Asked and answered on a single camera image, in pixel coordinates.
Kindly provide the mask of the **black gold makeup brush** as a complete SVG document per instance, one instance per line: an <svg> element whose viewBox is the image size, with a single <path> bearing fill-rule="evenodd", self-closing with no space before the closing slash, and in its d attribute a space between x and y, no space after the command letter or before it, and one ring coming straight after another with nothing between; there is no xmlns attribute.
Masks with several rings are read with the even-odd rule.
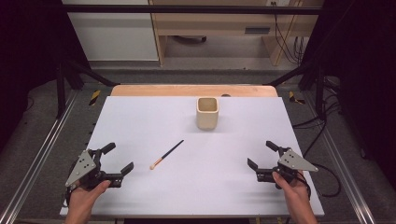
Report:
<svg viewBox="0 0 396 224"><path fill-rule="evenodd" d="M171 154L177 147L179 147L185 140L180 140L176 145L174 145L171 149L169 149L165 154L163 154L158 160L152 163L149 167L150 170L154 170L155 167L163 161L169 154Z"/></svg>

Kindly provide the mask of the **aluminium floor rail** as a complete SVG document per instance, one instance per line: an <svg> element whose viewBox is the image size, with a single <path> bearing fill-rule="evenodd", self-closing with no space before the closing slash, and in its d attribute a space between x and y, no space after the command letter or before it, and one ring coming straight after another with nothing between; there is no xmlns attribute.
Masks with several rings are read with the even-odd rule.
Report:
<svg viewBox="0 0 396 224"><path fill-rule="evenodd" d="M16 220L18 213L21 211L21 207L29 195L48 155L53 149L53 146L68 119L77 96L77 91L70 91L64 112L62 112L60 117L57 118L52 124L45 141L35 155L35 159L30 164L28 171L16 189L11 201L7 204L7 207L0 215L0 224L13 224L13 222Z"/></svg>
<svg viewBox="0 0 396 224"><path fill-rule="evenodd" d="M313 175L316 193L325 215L322 223L375 224L374 216L363 198L347 161L331 135L330 126L340 105L335 96L324 97L325 120L315 119L314 139L304 150L305 156L319 165Z"/></svg>

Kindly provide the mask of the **person's right hand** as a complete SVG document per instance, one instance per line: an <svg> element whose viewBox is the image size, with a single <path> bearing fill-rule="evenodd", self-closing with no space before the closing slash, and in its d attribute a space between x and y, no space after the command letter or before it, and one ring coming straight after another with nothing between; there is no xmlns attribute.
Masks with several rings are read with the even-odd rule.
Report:
<svg viewBox="0 0 396 224"><path fill-rule="evenodd" d="M293 218L313 214L305 185L297 183L292 186L277 172L272 172L272 176L283 189L288 210Z"/></svg>

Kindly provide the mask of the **cream ceramic square cup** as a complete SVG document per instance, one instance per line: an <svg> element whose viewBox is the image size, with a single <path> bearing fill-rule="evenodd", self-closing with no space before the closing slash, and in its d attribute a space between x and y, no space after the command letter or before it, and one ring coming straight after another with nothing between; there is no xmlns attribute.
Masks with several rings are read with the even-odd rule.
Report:
<svg viewBox="0 0 396 224"><path fill-rule="evenodd" d="M219 118L219 102L214 97L201 97L196 104L196 125L201 130L214 130Z"/></svg>

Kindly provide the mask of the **black curtain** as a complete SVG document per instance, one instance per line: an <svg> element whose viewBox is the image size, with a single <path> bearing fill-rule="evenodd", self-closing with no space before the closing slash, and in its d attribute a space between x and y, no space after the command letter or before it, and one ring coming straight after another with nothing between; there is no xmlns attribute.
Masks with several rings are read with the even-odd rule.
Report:
<svg viewBox="0 0 396 224"><path fill-rule="evenodd" d="M396 189L396 0L324 0L305 58L340 80L366 154Z"/></svg>
<svg viewBox="0 0 396 224"><path fill-rule="evenodd" d="M56 78L60 61L89 67L62 0L0 0L0 151L18 126L30 90Z"/></svg>

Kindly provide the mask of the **yellow black tape strip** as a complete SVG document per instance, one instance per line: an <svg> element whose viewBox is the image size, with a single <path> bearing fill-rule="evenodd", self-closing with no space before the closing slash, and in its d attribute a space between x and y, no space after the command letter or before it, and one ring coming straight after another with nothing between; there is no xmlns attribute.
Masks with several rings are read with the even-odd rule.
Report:
<svg viewBox="0 0 396 224"><path fill-rule="evenodd" d="M293 91L289 91L289 99L290 99L290 102L293 102L293 103L296 103L296 104L299 104L299 105L305 105L305 100L297 99L295 97Z"/></svg>
<svg viewBox="0 0 396 224"><path fill-rule="evenodd" d="M99 90L96 90L96 91L93 92L92 98L91 98L91 100L90 100L90 102L89 102L89 105L95 105L96 100L98 99L98 97L99 97L99 95L100 95L100 92L101 92L101 91L99 91Z"/></svg>

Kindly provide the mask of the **black horizontal frame bar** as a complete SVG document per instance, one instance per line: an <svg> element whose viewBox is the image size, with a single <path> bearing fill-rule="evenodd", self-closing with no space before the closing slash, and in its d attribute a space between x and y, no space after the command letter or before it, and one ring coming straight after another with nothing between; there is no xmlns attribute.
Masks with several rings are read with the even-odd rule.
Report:
<svg viewBox="0 0 396 224"><path fill-rule="evenodd" d="M66 12L319 15L321 7L63 5Z"/></svg>

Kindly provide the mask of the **white cabinet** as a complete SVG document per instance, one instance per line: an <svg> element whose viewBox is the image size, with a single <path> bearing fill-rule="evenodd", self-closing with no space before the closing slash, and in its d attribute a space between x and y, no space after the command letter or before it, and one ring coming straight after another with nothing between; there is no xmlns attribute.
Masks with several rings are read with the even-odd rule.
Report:
<svg viewBox="0 0 396 224"><path fill-rule="evenodd" d="M69 13L90 62L157 61L149 13Z"/></svg>

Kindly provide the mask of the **black metal frame stand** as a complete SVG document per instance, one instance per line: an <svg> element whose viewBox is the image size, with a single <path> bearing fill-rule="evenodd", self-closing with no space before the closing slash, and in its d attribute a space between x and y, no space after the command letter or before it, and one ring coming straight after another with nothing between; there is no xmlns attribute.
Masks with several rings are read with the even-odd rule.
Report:
<svg viewBox="0 0 396 224"><path fill-rule="evenodd" d="M297 68L289 71L286 75L276 78L275 80L270 81L269 83L264 83L264 86L277 87L283 82L298 75L303 76L298 84L298 88L301 91L307 91L313 86L313 84L316 84L315 112L317 113L320 119L325 120L326 115L325 115L324 99L323 99L325 75L324 75L324 69L320 65L317 65L314 62L304 63L298 66Z"/></svg>
<svg viewBox="0 0 396 224"><path fill-rule="evenodd" d="M66 110L64 81L67 80L73 90L81 90L84 86L84 83L80 77L80 74L85 74L108 87L117 86L116 82L100 76L87 66L83 66L74 61L60 62L56 67L56 87L58 100L57 119L60 118Z"/></svg>

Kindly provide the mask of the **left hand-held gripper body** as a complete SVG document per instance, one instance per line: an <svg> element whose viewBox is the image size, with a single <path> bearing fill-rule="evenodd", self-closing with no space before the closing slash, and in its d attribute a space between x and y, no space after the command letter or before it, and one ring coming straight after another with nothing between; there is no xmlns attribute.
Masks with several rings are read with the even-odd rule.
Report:
<svg viewBox="0 0 396 224"><path fill-rule="evenodd" d="M65 186L70 189L94 189L103 181L109 180L111 188L120 188L123 174L107 174L101 170L101 157L108 152L109 149L84 150L75 161Z"/></svg>

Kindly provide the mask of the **person's left hand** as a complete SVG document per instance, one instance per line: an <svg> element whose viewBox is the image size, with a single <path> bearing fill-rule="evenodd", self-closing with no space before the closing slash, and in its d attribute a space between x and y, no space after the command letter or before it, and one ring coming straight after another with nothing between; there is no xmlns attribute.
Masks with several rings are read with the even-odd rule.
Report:
<svg viewBox="0 0 396 224"><path fill-rule="evenodd" d="M75 217L88 217L96 200L108 189L109 180L105 180L92 190L75 189L70 198L68 214Z"/></svg>

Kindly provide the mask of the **white table cover sheet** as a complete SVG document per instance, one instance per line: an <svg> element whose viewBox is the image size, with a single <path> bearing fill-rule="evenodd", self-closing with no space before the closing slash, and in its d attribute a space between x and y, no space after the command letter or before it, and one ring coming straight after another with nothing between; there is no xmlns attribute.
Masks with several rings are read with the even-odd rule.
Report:
<svg viewBox="0 0 396 224"><path fill-rule="evenodd" d="M194 97L106 98L88 146L116 147L102 168L134 169L121 187L107 190L92 212L104 217L269 217L285 216L284 194L258 182L248 158L261 168L276 166L278 155L265 143L298 151L299 144L279 97L221 97L212 131L196 125ZM149 167L180 140L185 141Z"/></svg>

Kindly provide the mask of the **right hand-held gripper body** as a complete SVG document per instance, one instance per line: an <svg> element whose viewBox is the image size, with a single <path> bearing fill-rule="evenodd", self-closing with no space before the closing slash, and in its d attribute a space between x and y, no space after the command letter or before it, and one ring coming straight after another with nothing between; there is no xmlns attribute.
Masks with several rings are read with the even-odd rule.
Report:
<svg viewBox="0 0 396 224"><path fill-rule="evenodd" d="M271 149L278 153L279 159L276 166L271 169L262 169L255 165L255 174L259 182L275 183L272 172L277 172L290 183L298 177L299 171L318 171L315 165L298 155L290 147L271 147Z"/></svg>

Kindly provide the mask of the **light wooden desk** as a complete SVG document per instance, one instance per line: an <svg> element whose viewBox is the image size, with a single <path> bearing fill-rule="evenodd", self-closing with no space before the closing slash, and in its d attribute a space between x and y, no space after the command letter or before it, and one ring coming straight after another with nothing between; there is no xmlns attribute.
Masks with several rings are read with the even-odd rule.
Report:
<svg viewBox="0 0 396 224"><path fill-rule="evenodd" d="M236 7L322 7L325 0L148 0L152 6L236 6ZM288 45L294 37L311 36L316 15L265 14L182 14L153 13L151 15L160 57L164 57L164 40L171 35L209 36L245 35L246 27L270 27L262 38L272 65L280 64L284 56L291 56Z"/></svg>

